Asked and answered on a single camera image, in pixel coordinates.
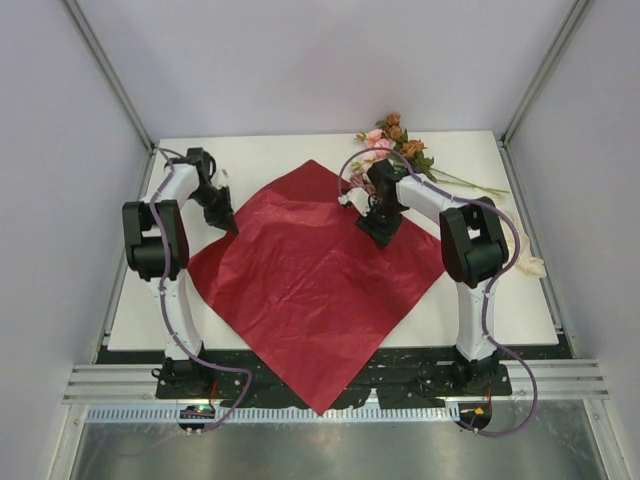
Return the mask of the orange flower stem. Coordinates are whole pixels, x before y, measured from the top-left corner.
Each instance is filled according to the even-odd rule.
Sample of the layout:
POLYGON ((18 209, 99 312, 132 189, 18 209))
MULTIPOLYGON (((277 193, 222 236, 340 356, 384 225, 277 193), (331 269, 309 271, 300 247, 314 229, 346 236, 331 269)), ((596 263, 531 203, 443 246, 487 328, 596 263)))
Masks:
POLYGON ((399 112, 392 112, 385 118, 378 120, 375 123, 374 129, 379 128, 384 130, 389 137, 397 142, 396 147, 392 150, 403 155, 409 161, 414 171, 426 175, 427 178, 434 183, 481 191, 490 196, 500 191, 506 191, 507 194, 509 193, 506 189, 481 186, 437 169, 435 167, 435 159, 426 155, 427 146, 425 143, 420 139, 411 138, 408 130, 402 126, 401 120, 402 115, 399 112))

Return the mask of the red wrapping paper sheet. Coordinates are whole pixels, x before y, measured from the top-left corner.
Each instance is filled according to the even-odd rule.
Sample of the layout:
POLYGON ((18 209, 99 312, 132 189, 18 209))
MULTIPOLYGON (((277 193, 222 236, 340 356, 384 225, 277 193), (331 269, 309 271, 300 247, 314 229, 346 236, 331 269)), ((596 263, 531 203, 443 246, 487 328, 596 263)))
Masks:
POLYGON ((409 220, 377 247, 337 186, 305 162, 253 195, 237 232, 188 266, 205 303, 319 414, 444 272, 439 241, 409 220))

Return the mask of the dusty pink flower stem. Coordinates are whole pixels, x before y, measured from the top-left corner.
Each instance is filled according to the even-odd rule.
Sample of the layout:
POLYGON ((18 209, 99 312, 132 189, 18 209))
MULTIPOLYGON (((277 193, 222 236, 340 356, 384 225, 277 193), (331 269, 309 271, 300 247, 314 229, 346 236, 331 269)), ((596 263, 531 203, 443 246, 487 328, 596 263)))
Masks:
POLYGON ((376 187, 371 183, 365 171, 353 172, 349 177, 349 185, 352 188, 362 188, 368 195, 376 194, 376 187))

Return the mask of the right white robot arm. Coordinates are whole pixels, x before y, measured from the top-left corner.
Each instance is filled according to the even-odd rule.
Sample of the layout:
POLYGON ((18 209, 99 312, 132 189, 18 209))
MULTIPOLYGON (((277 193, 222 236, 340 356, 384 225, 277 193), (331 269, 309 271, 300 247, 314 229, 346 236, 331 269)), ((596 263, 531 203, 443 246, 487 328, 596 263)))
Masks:
POLYGON ((387 247, 413 210, 439 226, 444 268, 456 283, 458 334, 451 383, 474 394, 498 372, 493 338, 496 279, 509 261, 498 210, 487 197, 468 200, 435 186, 424 174, 395 169, 388 160, 365 172, 340 203, 354 207, 358 227, 380 248, 387 247))

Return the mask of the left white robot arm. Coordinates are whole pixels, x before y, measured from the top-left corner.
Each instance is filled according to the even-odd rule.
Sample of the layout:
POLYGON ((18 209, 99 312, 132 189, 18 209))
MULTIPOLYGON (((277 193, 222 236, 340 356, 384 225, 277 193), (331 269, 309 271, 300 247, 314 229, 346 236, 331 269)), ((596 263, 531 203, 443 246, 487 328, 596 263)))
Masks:
POLYGON ((149 287, 164 324, 164 360, 152 371, 159 398, 210 394, 214 369, 202 357, 203 340, 193 320, 187 277, 189 242, 182 208, 189 201, 203 211, 205 223, 236 233, 227 175, 201 147, 185 154, 160 148, 164 177, 151 193, 122 207, 128 267, 149 287))

